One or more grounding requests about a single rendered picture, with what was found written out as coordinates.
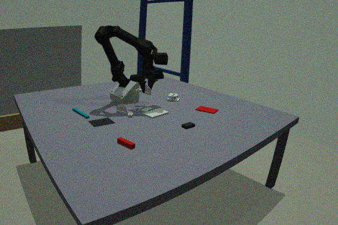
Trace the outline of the red rectangular block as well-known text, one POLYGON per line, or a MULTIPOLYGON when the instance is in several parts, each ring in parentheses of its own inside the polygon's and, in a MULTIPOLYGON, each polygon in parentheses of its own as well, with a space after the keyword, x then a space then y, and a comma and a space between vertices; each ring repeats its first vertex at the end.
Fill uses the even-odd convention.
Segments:
POLYGON ((133 142, 130 142, 130 141, 123 139, 121 137, 117 139, 117 143, 120 144, 120 145, 123 145, 124 147, 129 148, 131 150, 133 150, 135 148, 135 144, 133 142))

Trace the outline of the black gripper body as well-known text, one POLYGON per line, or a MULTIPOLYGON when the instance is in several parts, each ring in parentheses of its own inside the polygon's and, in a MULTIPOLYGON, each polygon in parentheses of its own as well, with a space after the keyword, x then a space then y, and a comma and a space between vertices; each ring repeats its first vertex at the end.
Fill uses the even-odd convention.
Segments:
MULTIPOLYGON (((145 76, 147 68, 153 69, 155 66, 153 66, 153 64, 142 64, 141 67, 142 67, 142 72, 140 73, 140 75, 132 74, 130 76, 130 80, 135 81, 135 82, 145 81, 145 78, 150 78, 149 76, 145 76)), ((164 78, 164 75, 162 75, 159 79, 163 79, 163 78, 164 78)))

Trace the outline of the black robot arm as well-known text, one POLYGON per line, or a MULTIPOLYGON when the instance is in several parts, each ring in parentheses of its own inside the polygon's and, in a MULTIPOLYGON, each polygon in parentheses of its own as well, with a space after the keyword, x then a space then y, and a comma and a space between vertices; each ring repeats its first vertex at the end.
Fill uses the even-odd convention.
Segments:
MULTIPOLYGON (((131 44, 139 52, 139 55, 143 55, 143 64, 155 64, 158 65, 167 65, 168 56, 167 53, 157 53, 157 48, 153 45, 151 41, 146 39, 139 39, 136 36, 126 32, 121 29, 119 26, 100 26, 97 32, 95 33, 96 41, 102 45, 107 58, 111 64, 111 73, 113 75, 112 80, 119 83, 119 87, 126 87, 130 82, 129 78, 126 78, 124 75, 125 65, 123 61, 119 61, 116 57, 116 54, 113 50, 110 38, 118 37, 119 39, 131 44), (152 54, 151 54, 152 51, 152 54)), ((147 68, 145 76, 149 76, 151 79, 159 79, 163 75, 161 69, 155 70, 147 68)))

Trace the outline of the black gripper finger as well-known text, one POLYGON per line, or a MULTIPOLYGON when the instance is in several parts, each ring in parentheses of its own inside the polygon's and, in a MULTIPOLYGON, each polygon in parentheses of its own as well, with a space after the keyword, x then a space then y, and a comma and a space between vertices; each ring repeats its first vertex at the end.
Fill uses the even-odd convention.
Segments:
POLYGON ((158 81, 158 80, 152 80, 152 79, 150 79, 150 78, 147 79, 148 86, 150 87, 150 89, 152 89, 153 84, 154 84, 154 82, 156 82, 156 81, 158 81))
POLYGON ((140 85, 140 87, 141 87, 142 92, 144 93, 146 81, 139 81, 138 83, 139 83, 139 85, 140 85))

